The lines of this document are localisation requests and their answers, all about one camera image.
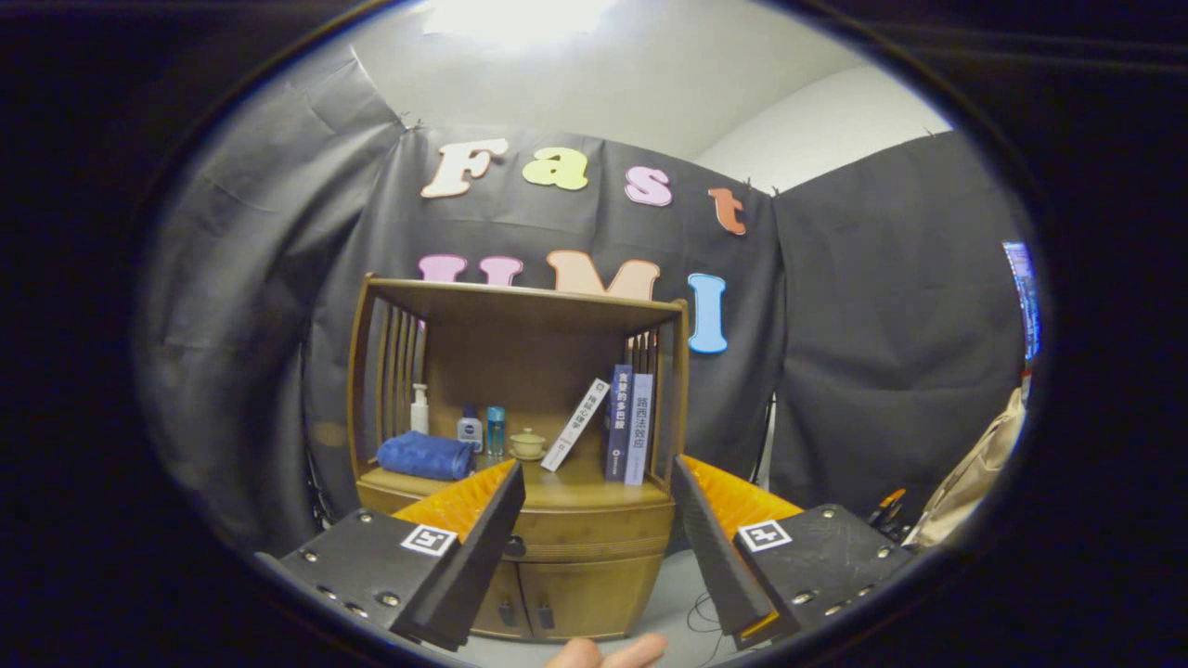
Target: hand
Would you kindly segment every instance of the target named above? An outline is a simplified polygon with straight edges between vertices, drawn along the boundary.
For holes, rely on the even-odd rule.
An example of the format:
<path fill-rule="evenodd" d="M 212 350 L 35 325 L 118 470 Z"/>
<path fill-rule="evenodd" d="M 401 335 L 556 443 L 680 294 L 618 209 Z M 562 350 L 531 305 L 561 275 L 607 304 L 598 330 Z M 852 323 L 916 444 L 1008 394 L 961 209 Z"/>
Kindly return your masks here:
<path fill-rule="evenodd" d="M 631 647 L 604 657 L 589 638 L 574 638 L 544 668 L 651 668 L 664 655 L 668 641 L 657 634 L 645 634 Z"/>

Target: light blue book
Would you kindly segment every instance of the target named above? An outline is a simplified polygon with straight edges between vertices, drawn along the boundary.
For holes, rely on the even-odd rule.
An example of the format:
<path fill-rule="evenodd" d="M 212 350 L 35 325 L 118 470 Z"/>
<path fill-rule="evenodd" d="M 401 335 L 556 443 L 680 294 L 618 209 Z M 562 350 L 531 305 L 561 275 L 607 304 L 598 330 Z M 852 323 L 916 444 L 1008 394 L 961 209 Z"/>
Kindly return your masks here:
<path fill-rule="evenodd" d="M 624 483 L 643 485 L 647 468 L 647 437 L 652 426 L 652 374 L 637 373 L 631 393 L 631 434 L 627 441 L 627 470 Z"/>

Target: drawer knob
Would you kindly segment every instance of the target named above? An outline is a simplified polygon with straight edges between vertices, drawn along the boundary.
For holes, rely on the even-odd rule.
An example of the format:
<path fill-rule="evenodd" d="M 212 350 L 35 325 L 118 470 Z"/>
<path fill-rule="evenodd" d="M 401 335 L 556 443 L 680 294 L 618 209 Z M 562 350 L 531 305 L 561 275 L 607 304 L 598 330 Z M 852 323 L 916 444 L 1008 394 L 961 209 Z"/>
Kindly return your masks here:
<path fill-rule="evenodd" d="M 507 538 L 507 544 L 504 546 L 504 554 L 517 559 L 527 554 L 527 547 L 524 546 L 524 538 L 512 534 L 511 537 Z"/>

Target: orange letter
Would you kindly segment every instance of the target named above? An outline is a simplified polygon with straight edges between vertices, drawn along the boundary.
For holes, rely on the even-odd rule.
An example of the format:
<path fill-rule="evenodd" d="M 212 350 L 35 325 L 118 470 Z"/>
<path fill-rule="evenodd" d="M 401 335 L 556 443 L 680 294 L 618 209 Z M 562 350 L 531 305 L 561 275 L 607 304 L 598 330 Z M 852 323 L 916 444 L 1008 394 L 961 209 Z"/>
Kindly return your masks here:
<path fill-rule="evenodd" d="M 742 210 L 742 202 L 734 198 L 729 188 L 713 188 L 709 190 L 709 196 L 714 198 L 714 204 L 718 207 L 718 222 L 726 232 L 740 237 L 746 234 L 746 226 L 734 218 L 735 209 Z"/>
<path fill-rule="evenodd" d="M 557 272 L 558 292 L 605 295 L 623 300 L 652 301 L 652 284 L 659 278 L 661 267 L 644 260 L 627 260 L 619 267 L 611 286 L 604 289 L 594 269 L 594 260 L 579 251 L 554 251 L 546 258 Z"/>

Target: yellow letter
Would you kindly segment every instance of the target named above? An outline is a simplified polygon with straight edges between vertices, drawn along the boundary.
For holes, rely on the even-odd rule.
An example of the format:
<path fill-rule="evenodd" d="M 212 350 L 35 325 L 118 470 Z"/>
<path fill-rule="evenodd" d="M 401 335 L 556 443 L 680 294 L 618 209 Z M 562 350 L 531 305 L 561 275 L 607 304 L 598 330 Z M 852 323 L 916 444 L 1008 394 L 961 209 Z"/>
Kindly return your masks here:
<path fill-rule="evenodd" d="M 586 178 L 586 156 L 573 149 L 551 146 L 532 153 L 536 158 L 524 165 L 524 178 L 537 185 L 556 185 L 580 190 L 589 183 Z"/>

